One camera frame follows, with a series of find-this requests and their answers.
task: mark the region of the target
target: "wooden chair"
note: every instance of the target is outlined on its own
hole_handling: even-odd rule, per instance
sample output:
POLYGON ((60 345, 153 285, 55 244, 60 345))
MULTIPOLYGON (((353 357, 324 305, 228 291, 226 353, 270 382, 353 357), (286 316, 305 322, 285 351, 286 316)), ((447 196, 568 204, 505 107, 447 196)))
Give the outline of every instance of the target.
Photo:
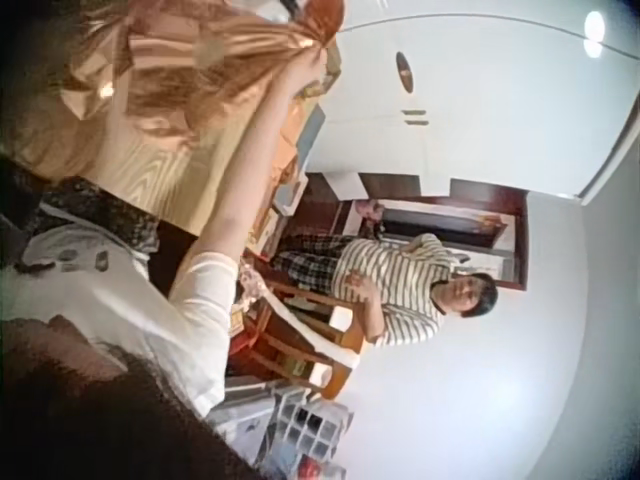
MULTIPOLYGON (((362 308, 359 304, 352 304, 324 295, 318 295, 316 293, 300 290, 277 282, 267 281, 266 283, 268 288, 281 300, 287 297, 298 297, 318 305, 325 305, 331 308, 340 306, 351 310, 353 312, 353 317, 351 325, 346 331, 338 330, 330 326, 328 323, 310 318, 309 316, 299 317, 299 319, 316 333, 324 336, 336 345, 349 348, 358 354, 361 353, 364 345, 364 334, 358 321, 358 316, 363 314, 362 308)), ((324 398, 333 400, 347 382, 347 379, 351 374, 351 369, 333 361, 331 358, 313 352, 311 346, 308 345, 305 340, 296 340, 292 342, 290 339, 285 340, 284 338, 278 338, 277 334, 269 333, 267 331, 267 327, 271 322, 282 322, 282 324, 286 324, 286 322, 276 315, 271 307, 264 302, 258 307, 255 319, 251 319, 245 315, 244 335, 241 339, 234 338, 235 344, 232 341, 231 351, 233 353, 244 352, 252 361, 261 365, 264 369, 274 373, 277 377, 287 379, 293 384, 309 388, 313 392, 320 393, 324 398), (311 362, 313 364, 323 364, 331 367, 331 379, 323 388, 310 382, 307 378, 293 375, 282 365, 261 353, 259 349, 256 348, 260 342, 264 342, 271 349, 293 359, 311 362)))

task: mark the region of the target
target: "man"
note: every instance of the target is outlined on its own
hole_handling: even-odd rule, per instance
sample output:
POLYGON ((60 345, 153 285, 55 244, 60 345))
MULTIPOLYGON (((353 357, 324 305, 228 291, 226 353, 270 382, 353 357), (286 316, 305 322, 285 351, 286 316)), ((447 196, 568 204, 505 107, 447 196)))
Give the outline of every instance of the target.
POLYGON ((280 128, 325 64, 307 49, 271 83, 168 300, 132 247, 138 229, 125 239, 96 224, 141 212, 94 212, 94 223, 84 212, 101 198, 86 182, 40 206, 39 234, 2 272, 3 475, 260 478, 201 419, 223 399, 237 262, 280 128))
POLYGON ((403 248, 377 240, 336 235, 285 239, 273 259, 303 288, 364 302, 362 328, 375 345, 422 342, 445 315, 489 313, 498 290, 486 274, 452 277, 452 258, 431 234, 403 248))

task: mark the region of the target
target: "dark hair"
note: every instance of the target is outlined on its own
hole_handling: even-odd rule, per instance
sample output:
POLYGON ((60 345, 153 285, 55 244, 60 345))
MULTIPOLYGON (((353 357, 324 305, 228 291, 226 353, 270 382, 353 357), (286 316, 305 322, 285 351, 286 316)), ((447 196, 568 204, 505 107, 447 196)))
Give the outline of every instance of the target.
POLYGON ((4 478, 263 478, 148 364, 124 357, 127 372, 81 389, 82 378, 56 363, 3 386, 4 478))
POLYGON ((469 276, 481 280, 484 285, 480 292, 478 303, 466 312, 462 312, 462 316, 465 318, 479 317, 489 313, 495 307, 498 301, 498 287, 495 280, 486 273, 472 273, 469 276))

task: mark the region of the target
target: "shiny wrapping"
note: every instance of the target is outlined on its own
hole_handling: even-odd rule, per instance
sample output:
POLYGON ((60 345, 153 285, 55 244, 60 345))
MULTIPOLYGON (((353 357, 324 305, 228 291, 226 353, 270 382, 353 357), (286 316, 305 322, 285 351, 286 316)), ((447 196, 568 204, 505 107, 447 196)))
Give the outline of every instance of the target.
POLYGON ((284 25, 204 0, 137 0, 126 11, 93 12, 61 98, 88 120, 130 72, 126 116, 135 128, 167 149, 191 145, 203 129, 262 95, 302 49, 327 45, 343 16, 342 0, 311 1, 284 25))

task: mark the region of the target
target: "white sleeve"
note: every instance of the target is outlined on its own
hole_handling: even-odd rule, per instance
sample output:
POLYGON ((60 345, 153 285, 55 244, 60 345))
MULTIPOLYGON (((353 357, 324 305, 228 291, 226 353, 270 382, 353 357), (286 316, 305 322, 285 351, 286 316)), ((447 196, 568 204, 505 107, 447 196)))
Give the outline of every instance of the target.
POLYGON ((176 279, 169 301, 189 322, 189 345, 206 370, 209 387, 192 401, 202 415, 224 399, 224 374, 229 355, 231 306, 238 265, 225 255, 196 255, 176 279))

